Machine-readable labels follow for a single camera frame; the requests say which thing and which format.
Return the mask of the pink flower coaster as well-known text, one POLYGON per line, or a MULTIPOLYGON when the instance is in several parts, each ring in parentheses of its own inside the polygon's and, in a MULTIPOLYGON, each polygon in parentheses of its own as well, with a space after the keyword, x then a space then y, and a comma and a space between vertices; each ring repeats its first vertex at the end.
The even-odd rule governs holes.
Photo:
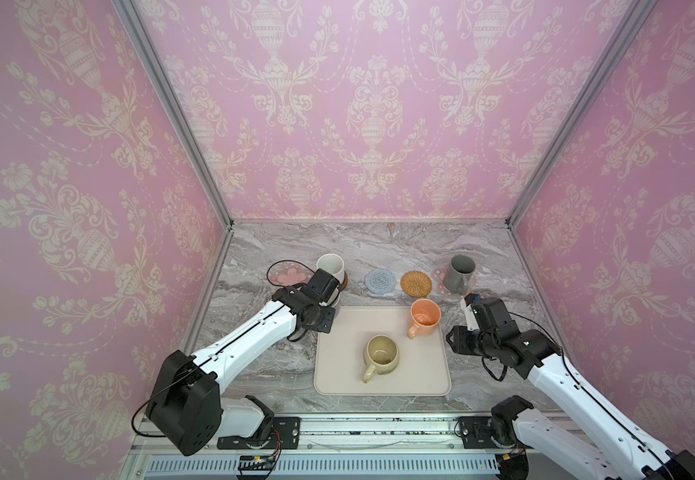
POLYGON ((461 273, 453 268, 441 268, 433 274, 437 282, 435 290, 449 297, 463 297, 477 287, 477 276, 474 273, 461 273))
POLYGON ((271 265, 266 276, 273 285, 289 286, 309 282, 313 271, 298 261, 283 260, 271 265))

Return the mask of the brown wooden round coaster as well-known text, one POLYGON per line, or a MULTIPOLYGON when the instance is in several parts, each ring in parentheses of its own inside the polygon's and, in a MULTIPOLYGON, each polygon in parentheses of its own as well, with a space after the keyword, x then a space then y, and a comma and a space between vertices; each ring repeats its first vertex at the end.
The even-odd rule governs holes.
POLYGON ((343 278, 342 278, 342 280, 341 280, 341 284, 339 284, 338 290, 339 290, 340 292, 343 291, 343 290, 345 290, 347 284, 349 284, 349 274, 347 274, 347 273, 345 272, 345 274, 343 274, 343 278))

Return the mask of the white ceramic mug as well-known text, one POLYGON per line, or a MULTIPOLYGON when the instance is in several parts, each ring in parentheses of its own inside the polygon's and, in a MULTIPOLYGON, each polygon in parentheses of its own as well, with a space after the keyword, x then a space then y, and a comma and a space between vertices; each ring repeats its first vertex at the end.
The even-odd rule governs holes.
POLYGON ((323 254, 318 258, 316 267, 333 276, 340 284, 343 284, 345 263, 341 256, 335 253, 323 254))

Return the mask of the blue woven round coaster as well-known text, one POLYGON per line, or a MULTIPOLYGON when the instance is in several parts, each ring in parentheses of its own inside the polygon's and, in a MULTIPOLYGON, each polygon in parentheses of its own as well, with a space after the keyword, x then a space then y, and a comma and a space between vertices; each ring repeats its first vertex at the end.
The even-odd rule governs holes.
POLYGON ((397 286, 395 274, 387 269, 373 269, 365 275, 365 287, 370 294, 385 296, 393 293, 397 286))

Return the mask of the yellow ceramic mug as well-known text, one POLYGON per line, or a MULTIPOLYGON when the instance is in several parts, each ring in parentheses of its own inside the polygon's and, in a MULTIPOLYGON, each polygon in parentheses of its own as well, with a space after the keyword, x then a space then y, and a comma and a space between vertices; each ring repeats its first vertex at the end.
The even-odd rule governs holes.
POLYGON ((363 350, 365 373, 363 383, 369 383, 377 375, 387 375, 395 372, 399 366, 399 346, 393 338, 386 335, 375 335, 363 350))

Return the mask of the grey green ceramic mug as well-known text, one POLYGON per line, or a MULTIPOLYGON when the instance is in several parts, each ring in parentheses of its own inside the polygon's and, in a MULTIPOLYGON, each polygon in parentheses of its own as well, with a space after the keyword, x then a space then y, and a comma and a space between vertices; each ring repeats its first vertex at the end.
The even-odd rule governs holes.
POLYGON ((445 277, 443 277, 443 287, 457 295, 467 295, 471 290, 471 278, 475 274, 477 264, 475 260, 463 254, 457 254, 449 261, 445 277))

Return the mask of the orange ceramic mug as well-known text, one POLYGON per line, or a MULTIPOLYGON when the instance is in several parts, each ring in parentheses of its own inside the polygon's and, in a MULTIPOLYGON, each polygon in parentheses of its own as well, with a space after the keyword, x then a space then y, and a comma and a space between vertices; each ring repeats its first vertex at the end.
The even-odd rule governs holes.
POLYGON ((441 308, 427 298, 417 299, 411 305, 411 326, 407 338, 429 336, 435 332, 441 322, 441 308))

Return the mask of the tan rattan round coaster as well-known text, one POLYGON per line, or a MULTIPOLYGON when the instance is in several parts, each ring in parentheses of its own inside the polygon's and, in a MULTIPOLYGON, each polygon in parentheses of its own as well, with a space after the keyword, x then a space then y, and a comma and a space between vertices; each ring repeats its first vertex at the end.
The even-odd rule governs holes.
POLYGON ((425 298, 433 291, 433 280, 421 271, 409 271, 401 277, 401 290, 413 298, 425 298))

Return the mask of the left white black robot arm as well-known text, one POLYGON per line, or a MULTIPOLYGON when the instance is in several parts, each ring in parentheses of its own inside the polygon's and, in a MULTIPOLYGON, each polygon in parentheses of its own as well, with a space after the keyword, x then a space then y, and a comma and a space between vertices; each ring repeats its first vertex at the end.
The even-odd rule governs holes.
POLYGON ((214 438, 263 446, 273 436, 272 410, 252 395, 224 400, 222 394, 257 357, 295 331, 329 332, 338 294, 335 280, 283 286, 221 340, 193 354, 173 352, 161 365, 145 417, 184 456, 214 438))

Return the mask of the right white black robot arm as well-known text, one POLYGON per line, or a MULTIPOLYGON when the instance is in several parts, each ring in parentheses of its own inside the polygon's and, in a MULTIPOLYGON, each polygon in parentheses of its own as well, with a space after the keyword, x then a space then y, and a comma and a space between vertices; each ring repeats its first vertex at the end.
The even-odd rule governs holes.
POLYGON ((691 452, 674 452, 637 426, 581 376, 545 332, 531 329, 507 339, 499 334, 455 326, 445 340, 456 354, 497 360, 505 370, 515 370, 587 439, 555 426, 531 402, 513 395, 491 410, 489 427, 497 445, 533 448, 577 479, 695 479, 691 452))

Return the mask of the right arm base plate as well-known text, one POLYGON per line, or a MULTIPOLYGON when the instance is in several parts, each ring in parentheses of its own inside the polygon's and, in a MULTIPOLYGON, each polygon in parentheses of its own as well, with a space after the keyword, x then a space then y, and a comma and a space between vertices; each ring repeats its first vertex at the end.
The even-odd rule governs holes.
POLYGON ((465 449, 527 449, 517 438, 511 422, 487 416, 461 416, 455 420, 455 435, 465 449))

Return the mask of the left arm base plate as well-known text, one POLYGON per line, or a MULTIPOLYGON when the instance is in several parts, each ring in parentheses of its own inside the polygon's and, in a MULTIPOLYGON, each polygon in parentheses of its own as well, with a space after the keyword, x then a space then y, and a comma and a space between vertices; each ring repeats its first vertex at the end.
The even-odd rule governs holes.
POLYGON ((298 416, 274 416, 263 420, 250 437, 219 437, 218 450, 295 450, 299 444, 301 418, 298 416))

